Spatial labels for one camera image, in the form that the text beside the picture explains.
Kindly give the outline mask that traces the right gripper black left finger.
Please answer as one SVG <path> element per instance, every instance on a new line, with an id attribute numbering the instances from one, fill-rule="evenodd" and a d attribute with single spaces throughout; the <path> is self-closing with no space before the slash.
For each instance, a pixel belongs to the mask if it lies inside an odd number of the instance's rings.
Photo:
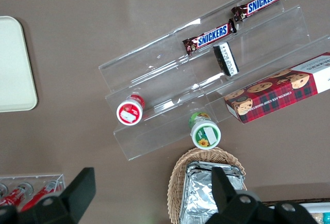
<path id="1" fill-rule="evenodd" d="M 86 167 L 61 193 L 48 194 L 20 212 L 18 223 L 79 223 L 95 194 L 95 171 Z"/>

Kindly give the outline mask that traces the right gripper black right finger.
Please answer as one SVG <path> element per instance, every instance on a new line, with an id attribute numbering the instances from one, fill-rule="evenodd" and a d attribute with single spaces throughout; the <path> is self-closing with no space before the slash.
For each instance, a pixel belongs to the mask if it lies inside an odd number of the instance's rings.
<path id="1" fill-rule="evenodd" d="M 275 223 L 273 210 L 255 194 L 236 191 L 221 167 L 213 167 L 212 195 L 218 211 L 207 223 Z"/>

